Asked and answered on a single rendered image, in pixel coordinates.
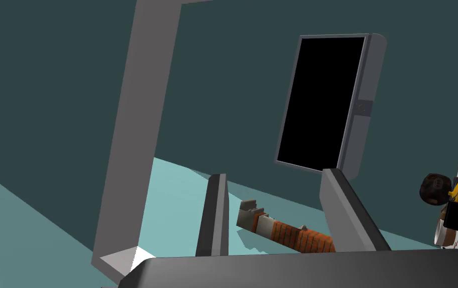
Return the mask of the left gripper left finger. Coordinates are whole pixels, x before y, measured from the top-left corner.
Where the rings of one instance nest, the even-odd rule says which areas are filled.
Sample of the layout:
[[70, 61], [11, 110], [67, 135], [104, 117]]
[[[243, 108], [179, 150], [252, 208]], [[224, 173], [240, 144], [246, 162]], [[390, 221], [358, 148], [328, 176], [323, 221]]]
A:
[[196, 257], [229, 254], [229, 192], [227, 174], [212, 174], [207, 183]]

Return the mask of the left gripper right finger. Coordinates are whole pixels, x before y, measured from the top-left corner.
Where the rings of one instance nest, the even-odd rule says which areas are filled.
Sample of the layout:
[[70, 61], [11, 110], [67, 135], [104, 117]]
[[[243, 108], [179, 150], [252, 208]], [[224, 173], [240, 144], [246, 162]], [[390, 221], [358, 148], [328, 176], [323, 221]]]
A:
[[322, 170], [319, 199], [337, 252], [391, 250], [341, 170]]

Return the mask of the orange brick chimney model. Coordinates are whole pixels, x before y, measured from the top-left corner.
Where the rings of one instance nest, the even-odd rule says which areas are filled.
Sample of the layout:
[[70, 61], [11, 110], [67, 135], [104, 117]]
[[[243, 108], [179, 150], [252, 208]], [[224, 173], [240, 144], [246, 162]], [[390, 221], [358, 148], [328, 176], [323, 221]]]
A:
[[243, 200], [237, 215], [236, 225], [260, 237], [269, 239], [299, 253], [334, 253], [331, 236], [308, 229], [294, 227], [269, 217], [256, 200]]

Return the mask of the black screen grey television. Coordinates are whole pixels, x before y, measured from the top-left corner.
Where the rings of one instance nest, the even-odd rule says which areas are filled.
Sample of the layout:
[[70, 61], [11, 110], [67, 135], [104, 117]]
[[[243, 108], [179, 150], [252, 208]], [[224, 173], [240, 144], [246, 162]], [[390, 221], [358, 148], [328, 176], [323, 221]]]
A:
[[386, 47], [377, 33], [299, 37], [276, 163], [357, 177]]

